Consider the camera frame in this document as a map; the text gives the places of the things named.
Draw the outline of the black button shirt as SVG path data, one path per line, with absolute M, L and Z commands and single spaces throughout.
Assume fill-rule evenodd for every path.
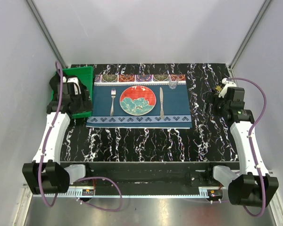
M 87 87 L 80 81 L 81 92 Z M 47 107 L 47 113 L 60 111 L 69 115 L 80 114 L 84 112 L 70 112 L 68 105 L 70 103 L 70 95 L 75 94 L 74 85 L 72 83 L 63 82 L 58 74 L 54 75 L 50 80 L 50 87 L 52 89 L 51 101 Z

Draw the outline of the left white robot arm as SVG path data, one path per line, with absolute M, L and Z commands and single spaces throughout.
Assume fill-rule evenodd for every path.
M 88 89 L 77 77 L 57 83 L 53 100 L 47 106 L 47 121 L 41 144 L 31 163 L 25 163 L 22 173 L 33 194 L 66 193 L 77 181 L 81 186 L 92 182 L 92 174 L 83 164 L 63 168 L 60 153 L 71 118 L 90 110 L 92 102 Z

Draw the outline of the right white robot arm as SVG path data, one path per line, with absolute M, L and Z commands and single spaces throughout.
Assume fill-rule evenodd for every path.
M 232 205 L 267 207 L 276 193 L 279 182 L 270 176 L 260 155 L 251 110 L 244 108 L 243 88 L 216 86 L 206 94 L 204 111 L 224 119 L 234 138 L 238 152 L 240 173 L 234 173 L 225 165 L 216 165 L 205 174 L 209 186 L 221 183 L 227 188 Z

